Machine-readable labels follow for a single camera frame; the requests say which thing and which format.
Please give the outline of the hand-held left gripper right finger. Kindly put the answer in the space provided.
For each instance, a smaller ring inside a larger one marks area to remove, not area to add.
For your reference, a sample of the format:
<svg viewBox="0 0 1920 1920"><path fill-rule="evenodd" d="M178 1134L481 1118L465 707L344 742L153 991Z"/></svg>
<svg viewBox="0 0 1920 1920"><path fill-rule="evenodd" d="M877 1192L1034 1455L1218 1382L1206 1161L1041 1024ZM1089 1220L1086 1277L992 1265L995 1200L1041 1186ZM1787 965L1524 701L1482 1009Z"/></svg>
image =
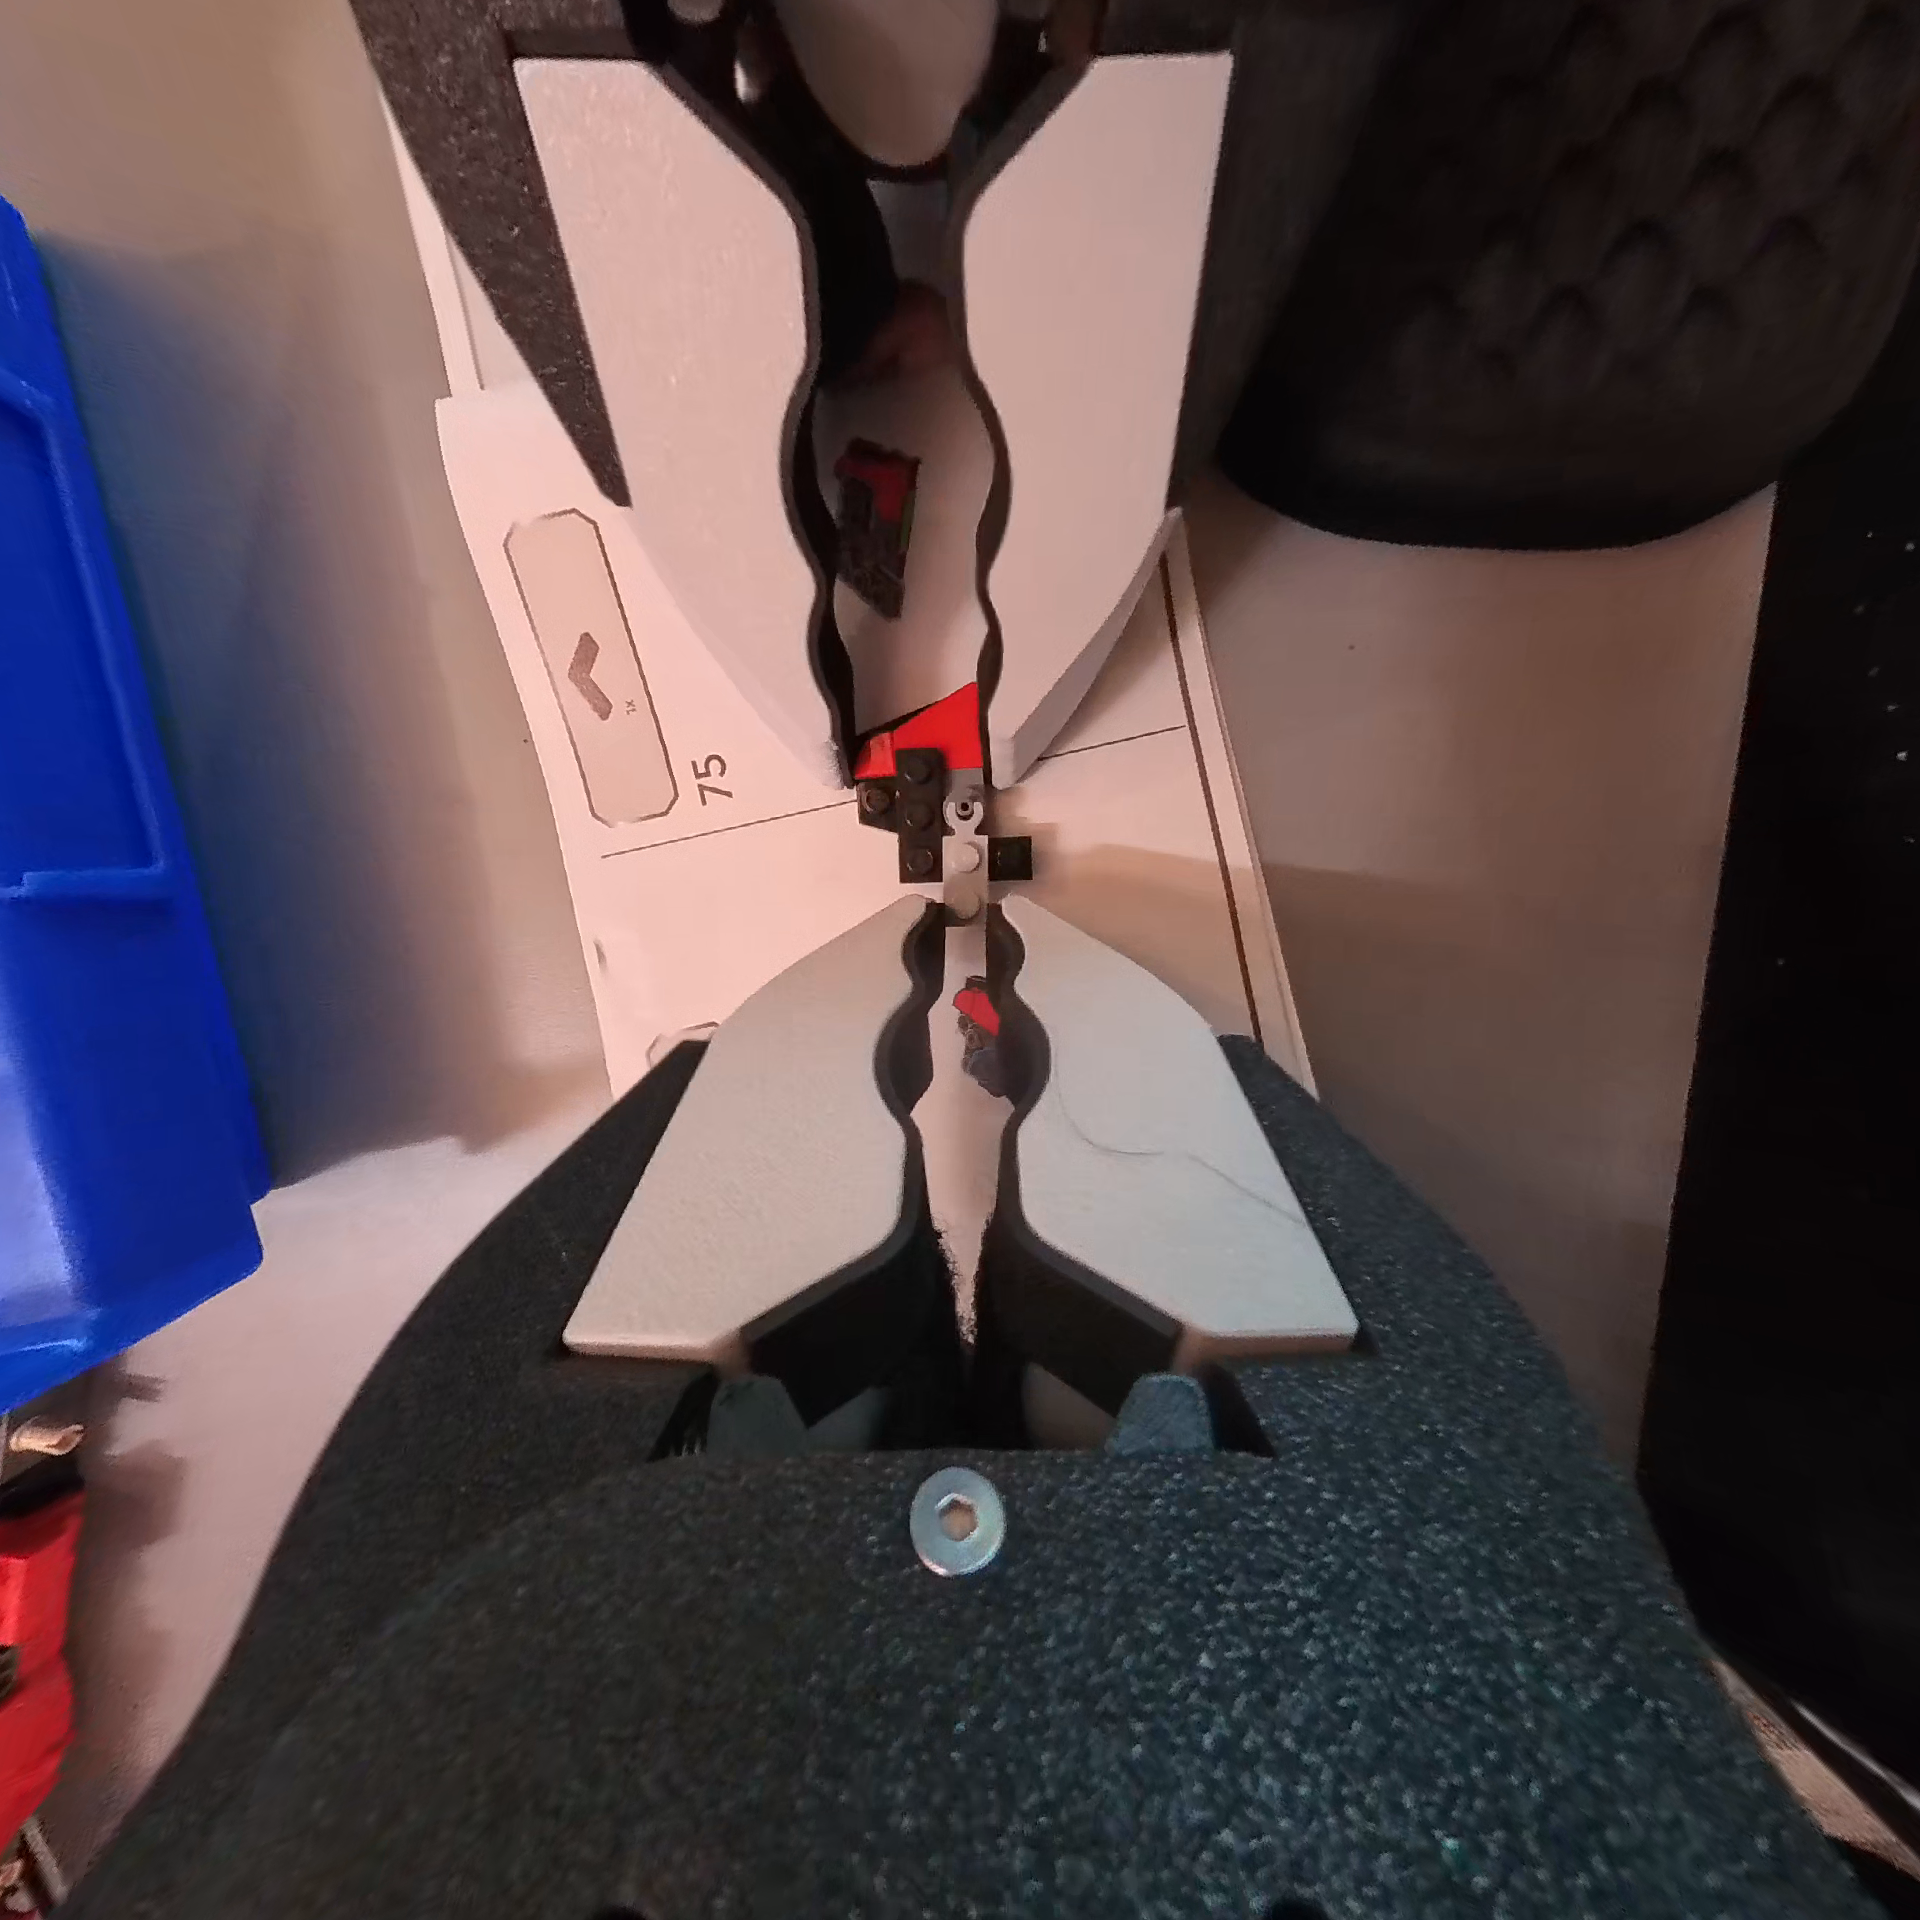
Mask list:
<svg viewBox="0 0 1920 1920"><path fill-rule="evenodd" d="M1342 1355L1352 1309L1213 1028L1027 898L988 911L1012 1118L979 1329L1041 1371Z"/></svg>

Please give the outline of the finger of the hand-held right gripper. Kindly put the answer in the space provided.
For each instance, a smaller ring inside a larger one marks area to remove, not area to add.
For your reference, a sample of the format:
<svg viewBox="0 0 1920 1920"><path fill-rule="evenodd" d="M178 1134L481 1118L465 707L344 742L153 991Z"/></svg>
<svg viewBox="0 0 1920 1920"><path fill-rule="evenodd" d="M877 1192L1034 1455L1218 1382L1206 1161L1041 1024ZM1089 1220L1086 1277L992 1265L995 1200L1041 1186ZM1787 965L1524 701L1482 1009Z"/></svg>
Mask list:
<svg viewBox="0 0 1920 1920"><path fill-rule="evenodd" d="M847 787L795 452L818 371L799 204L728 117L641 59L516 59L635 542L795 765Z"/></svg>
<svg viewBox="0 0 1920 1920"><path fill-rule="evenodd" d="M952 191L964 376L995 443L979 594L992 781L1023 781L1171 532L1231 51L1049 71Z"/></svg>

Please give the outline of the person's black sparkly clothing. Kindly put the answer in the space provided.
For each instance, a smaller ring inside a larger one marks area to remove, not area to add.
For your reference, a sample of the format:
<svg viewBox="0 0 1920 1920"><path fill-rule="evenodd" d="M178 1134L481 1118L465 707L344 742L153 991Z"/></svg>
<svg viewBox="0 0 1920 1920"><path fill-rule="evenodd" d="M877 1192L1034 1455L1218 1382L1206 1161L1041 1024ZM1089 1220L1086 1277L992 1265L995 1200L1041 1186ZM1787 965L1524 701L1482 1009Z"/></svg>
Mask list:
<svg viewBox="0 0 1920 1920"><path fill-rule="evenodd" d="M1917 1784L1917 420L1782 480L1639 1482L1709 1635Z"/></svg>

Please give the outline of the red black grey brick assembly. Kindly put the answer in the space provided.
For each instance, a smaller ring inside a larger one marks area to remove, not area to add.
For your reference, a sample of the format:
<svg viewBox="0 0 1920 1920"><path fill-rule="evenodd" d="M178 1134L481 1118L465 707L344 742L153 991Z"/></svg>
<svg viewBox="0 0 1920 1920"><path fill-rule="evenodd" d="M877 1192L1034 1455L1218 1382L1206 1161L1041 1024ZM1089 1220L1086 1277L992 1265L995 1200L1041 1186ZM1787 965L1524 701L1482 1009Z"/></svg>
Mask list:
<svg viewBox="0 0 1920 1920"><path fill-rule="evenodd" d="M852 783L861 827L896 835L899 881L936 898L950 925L1034 877L1031 835L992 830L976 681L861 733Z"/></svg>

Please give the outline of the white instruction booklet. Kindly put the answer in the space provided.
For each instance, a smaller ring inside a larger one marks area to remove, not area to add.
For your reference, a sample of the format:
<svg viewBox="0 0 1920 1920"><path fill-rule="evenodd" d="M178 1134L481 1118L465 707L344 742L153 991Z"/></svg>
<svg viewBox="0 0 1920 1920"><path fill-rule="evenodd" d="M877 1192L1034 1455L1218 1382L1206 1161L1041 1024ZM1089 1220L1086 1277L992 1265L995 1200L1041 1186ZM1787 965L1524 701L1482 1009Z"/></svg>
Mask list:
<svg viewBox="0 0 1920 1920"><path fill-rule="evenodd" d="M675 1031L896 898L852 790L812 781L686 626L518 367L407 158L398 163L449 392L436 438L559 830L611 1090ZM1009 793L1034 895L1167 975L1314 1090L1171 523L1069 727Z"/></svg>

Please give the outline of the pile of assorted toy bricks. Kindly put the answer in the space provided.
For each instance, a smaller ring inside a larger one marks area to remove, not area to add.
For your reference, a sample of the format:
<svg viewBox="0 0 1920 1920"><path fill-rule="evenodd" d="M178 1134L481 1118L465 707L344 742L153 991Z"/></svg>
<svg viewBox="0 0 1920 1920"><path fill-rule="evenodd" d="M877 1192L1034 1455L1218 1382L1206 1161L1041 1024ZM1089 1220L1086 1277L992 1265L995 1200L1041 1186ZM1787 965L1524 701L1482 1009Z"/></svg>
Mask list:
<svg viewBox="0 0 1920 1920"><path fill-rule="evenodd" d="M49 1915L37 1816L71 1737L66 1629L83 1533L86 1413L66 1385L3 1413L3 1915Z"/></svg>

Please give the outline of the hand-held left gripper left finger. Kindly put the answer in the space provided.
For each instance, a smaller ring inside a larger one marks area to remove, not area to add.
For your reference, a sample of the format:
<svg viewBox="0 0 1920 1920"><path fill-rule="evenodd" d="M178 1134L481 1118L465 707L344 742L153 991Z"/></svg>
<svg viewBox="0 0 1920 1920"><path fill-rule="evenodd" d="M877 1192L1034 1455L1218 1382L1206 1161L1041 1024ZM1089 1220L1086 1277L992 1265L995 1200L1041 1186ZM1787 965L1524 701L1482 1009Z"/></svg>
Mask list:
<svg viewBox="0 0 1920 1920"><path fill-rule="evenodd" d="M929 1090L941 906L899 898L709 1038L566 1322L586 1359L885 1371L922 1290L914 1107Z"/></svg>

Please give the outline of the blue plastic bin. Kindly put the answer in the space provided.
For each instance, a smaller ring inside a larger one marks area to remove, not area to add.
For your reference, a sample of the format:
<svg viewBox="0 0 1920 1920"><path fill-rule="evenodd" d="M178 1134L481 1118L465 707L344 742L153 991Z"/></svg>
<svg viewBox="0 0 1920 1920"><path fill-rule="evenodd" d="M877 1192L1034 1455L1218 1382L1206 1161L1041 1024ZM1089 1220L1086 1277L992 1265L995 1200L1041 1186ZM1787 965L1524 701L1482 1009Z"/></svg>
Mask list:
<svg viewBox="0 0 1920 1920"><path fill-rule="evenodd" d="M3 204L3 1407L253 1273L251 1076L55 303Z"/></svg>

